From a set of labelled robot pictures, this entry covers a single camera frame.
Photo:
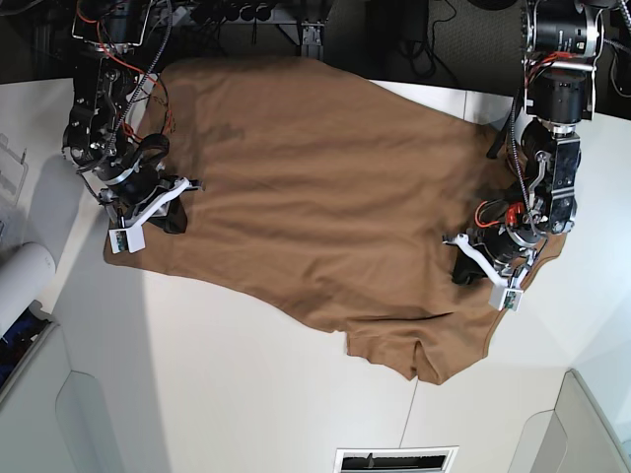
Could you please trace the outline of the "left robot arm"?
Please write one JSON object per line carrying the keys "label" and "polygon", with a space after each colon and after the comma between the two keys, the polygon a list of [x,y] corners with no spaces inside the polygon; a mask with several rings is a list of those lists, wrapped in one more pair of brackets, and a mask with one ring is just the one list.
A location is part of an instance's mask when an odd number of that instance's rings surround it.
{"label": "left robot arm", "polygon": [[458,249],[452,280],[487,278],[515,291],[554,236],[570,232],[581,162],[577,125],[596,111],[602,14],[613,1],[527,1],[522,12],[524,81],[487,156],[502,146],[517,181],[481,203],[473,228],[448,239]]}

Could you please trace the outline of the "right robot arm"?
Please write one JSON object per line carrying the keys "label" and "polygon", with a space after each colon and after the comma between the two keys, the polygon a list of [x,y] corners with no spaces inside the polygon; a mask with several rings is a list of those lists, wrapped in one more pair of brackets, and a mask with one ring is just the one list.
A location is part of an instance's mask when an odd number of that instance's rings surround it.
{"label": "right robot arm", "polygon": [[124,57],[142,45],[151,14],[149,1],[77,2],[72,35],[86,48],[77,56],[62,150],[81,177],[93,174],[103,184],[93,195],[114,223],[147,215],[163,232],[181,235],[187,216],[180,198],[169,194],[181,179],[163,168],[167,130],[140,136],[129,122],[147,82],[164,85],[152,76],[155,61],[140,68]]}

